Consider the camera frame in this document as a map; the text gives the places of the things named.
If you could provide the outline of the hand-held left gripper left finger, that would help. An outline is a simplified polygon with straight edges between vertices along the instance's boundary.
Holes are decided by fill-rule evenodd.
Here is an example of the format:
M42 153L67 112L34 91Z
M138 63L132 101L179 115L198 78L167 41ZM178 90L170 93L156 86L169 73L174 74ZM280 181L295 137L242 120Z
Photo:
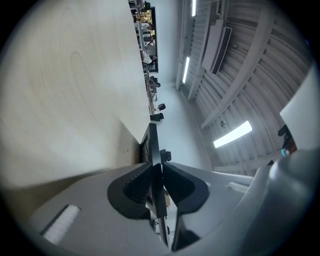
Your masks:
M151 162L135 167L110 183L107 189L109 203L128 219L149 220L150 210L146 208L146 201L152 181Z

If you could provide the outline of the wooden office desk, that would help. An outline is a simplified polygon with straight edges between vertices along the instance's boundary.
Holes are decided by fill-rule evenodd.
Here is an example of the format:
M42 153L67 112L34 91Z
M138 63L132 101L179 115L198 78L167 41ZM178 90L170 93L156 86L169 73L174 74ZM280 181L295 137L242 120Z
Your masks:
M157 93L152 92L149 85L146 85L146 91L147 91L148 104L149 104L149 113L153 115L156 110L154 103L157 101Z

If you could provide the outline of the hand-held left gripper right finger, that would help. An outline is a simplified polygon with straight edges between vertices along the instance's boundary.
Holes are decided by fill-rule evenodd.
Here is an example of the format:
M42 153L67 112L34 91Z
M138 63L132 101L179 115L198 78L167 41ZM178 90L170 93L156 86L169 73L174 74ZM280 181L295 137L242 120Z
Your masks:
M165 189L177 207L174 239L171 250L179 251L200 237L186 228L183 216L197 212L209 197L207 184L198 177L168 162L162 165L162 179Z

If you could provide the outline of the white office desk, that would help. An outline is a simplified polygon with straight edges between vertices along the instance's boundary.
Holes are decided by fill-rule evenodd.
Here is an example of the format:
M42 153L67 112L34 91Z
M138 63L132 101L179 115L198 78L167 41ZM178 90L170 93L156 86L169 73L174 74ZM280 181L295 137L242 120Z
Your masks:
M139 21L137 21L135 23L135 28L136 28L136 32L137 32L137 39L138 39L138 46L139 46L139 50L143 51L144 50L144 34L143 34L143 28L141 26L141 23Z

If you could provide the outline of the dark framed window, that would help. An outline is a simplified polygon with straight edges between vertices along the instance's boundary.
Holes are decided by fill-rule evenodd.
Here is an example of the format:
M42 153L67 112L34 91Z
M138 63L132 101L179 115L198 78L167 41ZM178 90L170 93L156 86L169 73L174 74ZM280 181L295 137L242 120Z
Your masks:
M156 8L154 6L147 7L140 14L144 51L151 57L158 58Z

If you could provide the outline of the black framed picture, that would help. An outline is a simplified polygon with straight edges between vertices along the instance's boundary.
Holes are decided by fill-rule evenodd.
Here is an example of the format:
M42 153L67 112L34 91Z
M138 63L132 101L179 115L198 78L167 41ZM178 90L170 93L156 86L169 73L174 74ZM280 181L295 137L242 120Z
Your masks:
M169 245L167 228L167 206L165 189L163 184L162 163L159 150L157 125L150 123L140 145L140 158L143 162L151 163L152 182L147 193L146 204L155 215L161 240L166 246Z

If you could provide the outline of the white ceiling air conditioner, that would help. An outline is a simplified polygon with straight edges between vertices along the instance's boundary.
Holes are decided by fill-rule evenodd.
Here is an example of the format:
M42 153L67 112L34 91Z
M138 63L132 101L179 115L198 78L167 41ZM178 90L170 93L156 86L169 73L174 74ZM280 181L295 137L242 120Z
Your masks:
M210 26L206 43L202 67L213 74L219 71L225 57L232 28L224 25L223 19L217 19L215 24Z

